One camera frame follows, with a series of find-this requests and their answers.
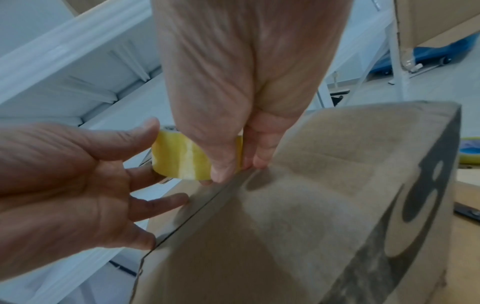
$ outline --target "yellow tape roll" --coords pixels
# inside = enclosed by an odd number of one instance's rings
[[[242,137],[236,139],[237,171],[241,168]],[[153,169],[166,177],[209,180],[211,163],[202,149],[176,127],[162,127],[151,147]]]

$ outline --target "white floor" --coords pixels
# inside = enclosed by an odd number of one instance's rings
[[[390,79],[386,77],[364,83],[348,105],[396,102],[395,86],[388,84]],[[449,65],[410,79],[410,95],[415,100],[460,103],[461,135],[480,136],[480,43]]]

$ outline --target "packing tape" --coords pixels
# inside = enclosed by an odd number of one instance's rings
[[[242,137],[236,138],[237,171],[241,169]],[[162,126],[151,147],[156,173],[173,178],[210,180],[212,164],[203,150],[174,126]]]

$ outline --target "blue cart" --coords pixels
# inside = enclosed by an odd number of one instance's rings
[[[456,55],[470,51],[480,33],[470,35],[466,38],[460,39],[443,48],[415,48],[413,54],[415,56],[415,62],[423,65],[438,61],[440,65],[446,65],[450,63]],[[390,61],[390,52],[385,54],[380,60],[373,66],[370,71],[371,74],[392,74],[392,62]]]

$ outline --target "wheel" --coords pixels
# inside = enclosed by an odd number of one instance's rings
[[[445,57],[440,58],[440,65],[441,66],[447,65],[450,62],[452,62],[452,59],[450,57],[445,56]]]

